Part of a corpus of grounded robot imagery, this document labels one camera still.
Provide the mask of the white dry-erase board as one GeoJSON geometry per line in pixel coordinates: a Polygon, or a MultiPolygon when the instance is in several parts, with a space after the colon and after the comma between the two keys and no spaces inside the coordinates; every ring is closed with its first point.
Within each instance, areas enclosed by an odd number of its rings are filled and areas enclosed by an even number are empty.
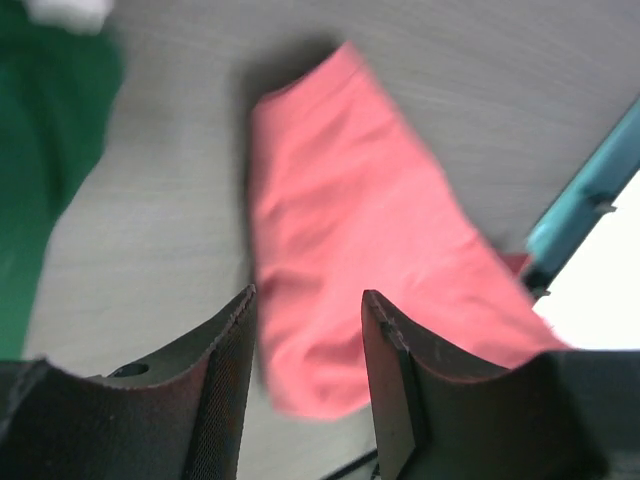
{"type": "Polygon", "coordinates": [[[639,348],[639,176],[613,202],[533,310],[561,341],[587,350],[639,348]]]}

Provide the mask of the green t shirt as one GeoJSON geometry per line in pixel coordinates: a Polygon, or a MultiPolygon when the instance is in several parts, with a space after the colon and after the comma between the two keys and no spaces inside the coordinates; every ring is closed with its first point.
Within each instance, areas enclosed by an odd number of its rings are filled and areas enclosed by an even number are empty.
{"type": "Polygon", "coordinates": [[[122,84],[109,32],[37,24],[1,4],[1,357],[21,356],[49,237],[101,159],[122,84]]]}

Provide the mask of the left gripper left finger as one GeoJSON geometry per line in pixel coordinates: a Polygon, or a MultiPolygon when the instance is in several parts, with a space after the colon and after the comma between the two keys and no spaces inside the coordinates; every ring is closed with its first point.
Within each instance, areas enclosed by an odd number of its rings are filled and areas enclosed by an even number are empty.
{"type": "Polygon", "coordinates": [[[210,320],[107,376],[1,365],[5,479],[233,479],[256,332],[248,286],[210,320]]]}

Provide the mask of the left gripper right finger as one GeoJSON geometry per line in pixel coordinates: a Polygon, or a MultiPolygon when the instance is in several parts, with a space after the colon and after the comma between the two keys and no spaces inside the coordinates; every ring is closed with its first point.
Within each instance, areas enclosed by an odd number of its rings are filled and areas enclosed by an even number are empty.
{"type": "Polygon", "coordinates": [[[383,479],[602,479],[604,454],[559,369],[508,370],[362,298],[362,333],[383,479]]]}

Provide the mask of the pink t shirt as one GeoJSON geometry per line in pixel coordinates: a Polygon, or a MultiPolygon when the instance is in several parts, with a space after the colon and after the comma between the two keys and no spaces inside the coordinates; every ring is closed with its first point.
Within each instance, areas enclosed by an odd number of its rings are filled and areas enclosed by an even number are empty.
{"type": "Polygon", "coordinates": [[[369,403],[367,290],[502,367],[562,347],[351,44],[263,97],[252,133],[259,344],[276,410],[334,420],[369,403]]]}

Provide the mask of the white t shirt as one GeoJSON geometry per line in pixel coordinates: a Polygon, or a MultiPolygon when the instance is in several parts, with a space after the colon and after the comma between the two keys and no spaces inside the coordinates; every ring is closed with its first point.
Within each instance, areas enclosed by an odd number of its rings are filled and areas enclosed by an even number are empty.
{"type": "Polygon", "coordinates": [[[111,15],[113,0],[26,0],[29,18],[76,34],[97,34],[111,15]]]}

